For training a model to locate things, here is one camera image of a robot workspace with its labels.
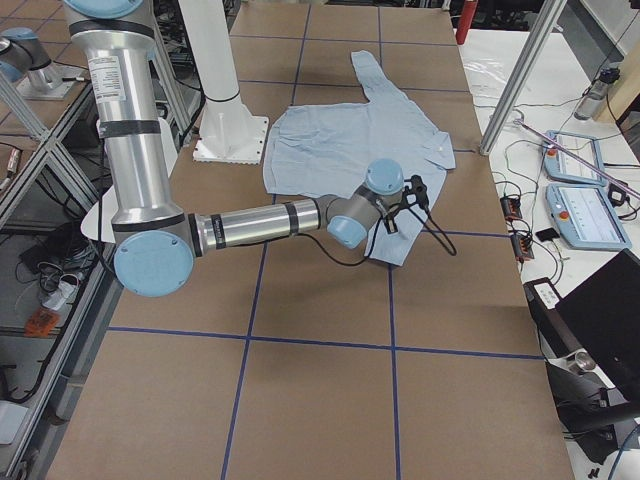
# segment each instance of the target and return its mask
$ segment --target red cylinder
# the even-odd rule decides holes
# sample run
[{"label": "red cylinder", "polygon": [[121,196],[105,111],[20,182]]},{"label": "red cylinder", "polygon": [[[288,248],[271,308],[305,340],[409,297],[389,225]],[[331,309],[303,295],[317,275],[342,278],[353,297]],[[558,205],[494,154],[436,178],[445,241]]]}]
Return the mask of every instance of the red cylinder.
[{"label": "red cylinder", "polygon": [[456,42],[458,45],[463,45],[467,39],[467,33],[471,28],[471,22],[476,14],[476,7],[478,6],[478,0],[467,0],[462,7],[462,15],[460,15],[460,21],[458,22],[458,30],[456,31]]}]

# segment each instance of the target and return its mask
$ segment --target computer monitor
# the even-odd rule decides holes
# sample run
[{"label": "computer monitor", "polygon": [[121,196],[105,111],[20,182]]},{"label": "computer monitor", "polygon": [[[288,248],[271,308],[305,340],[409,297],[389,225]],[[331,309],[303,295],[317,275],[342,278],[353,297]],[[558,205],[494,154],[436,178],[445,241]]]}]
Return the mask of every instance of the computer monitor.
[{"label": "computer monitor", "polygon": [[640,260],[619,252],[556,305],[628,401],[640,401]]}]

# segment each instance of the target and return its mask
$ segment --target blue joint cap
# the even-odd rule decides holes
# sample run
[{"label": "blue joint cap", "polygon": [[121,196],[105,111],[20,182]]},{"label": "blue joint cap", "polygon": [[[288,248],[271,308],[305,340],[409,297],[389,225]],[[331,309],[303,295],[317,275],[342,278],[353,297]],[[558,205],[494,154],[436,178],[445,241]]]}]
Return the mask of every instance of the blue joint cap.
[{"label": "blue joint cap", "polygon": [[393,195],[402,190],[404,185],[402,168],[390,158],[375,160],[367,169],[365,185],[378,195]]},{"label": "blue joint cap", "polygon": [[133,13],[143,0],[64,0],[76,12],[90,18],[113,20]]},{"label": "blue joint cap", "polygon": [[27,27],[13,27],[7,28],[4,32],[0,33],[3,37],[9,40],[37,40],[38,36],[33,30]]},{"label": "blue joint cap", "polygon": [[329,222],[327,231],[347,248],[356,248],[367,236],[367,231],[360,222],[351,217],[336,215]]},{"label": "blue joint cap", "polygon": [[122,242],[114,266],[125,288],[145,297],[160,297],[184,285],[193,269],[193,253],[177,235],[151,230]]},{"label": "blue joint cap", "polygon": [[6,62],[0,62],[0,73],[7,77],[7,80],[11,83],[17,82],[22,78],[22,72]]}]

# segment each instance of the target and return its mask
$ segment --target folded garment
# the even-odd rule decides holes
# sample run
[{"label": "folded garment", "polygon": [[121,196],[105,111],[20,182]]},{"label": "folded garment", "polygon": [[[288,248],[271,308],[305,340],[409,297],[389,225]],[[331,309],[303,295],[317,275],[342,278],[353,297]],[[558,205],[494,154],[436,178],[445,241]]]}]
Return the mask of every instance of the folded garment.
[{"label": "folded garment", "polygon": [[[271,127],[267,141],[263,167],[267,191],[349,198],[372,161],[391,158],[406,178],[422,177],[433,206],[446,170],[455,168],[449,134],[438,130],[387,79],[371,53],[354,52],[351,61],[369,103],[289,107]],[[398,233],[379,229],[371,257],[402,265],[421,225],[409,212],[398,215],[396,222]]]}]

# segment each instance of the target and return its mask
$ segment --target small robot arm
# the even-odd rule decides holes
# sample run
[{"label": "small robot arm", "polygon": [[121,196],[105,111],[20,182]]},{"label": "small robot arm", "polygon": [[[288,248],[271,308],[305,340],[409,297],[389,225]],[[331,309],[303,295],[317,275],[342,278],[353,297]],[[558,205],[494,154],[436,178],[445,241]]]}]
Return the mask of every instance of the small robot arm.
[{"label": "small robot arm", "polygon": [[41,92],[62,84],[62,76],[38,36],[25,27],[0,32],[0,72],[10,82],[17,82],[26,73],[33,88]]},{"label": "small robot arm", "polygon": [[392,160],[373,162],[349,199],[333,195],[216,215],[186,215],[171,197],[148,61],[150,0],[64,0],[74,44],[87,56],[99,134],[118,200],[112,219],[114,266],[122,284],[145,296],[180,288],[194,259],[209,250],[327,228],[354,248],[403,198]]}]

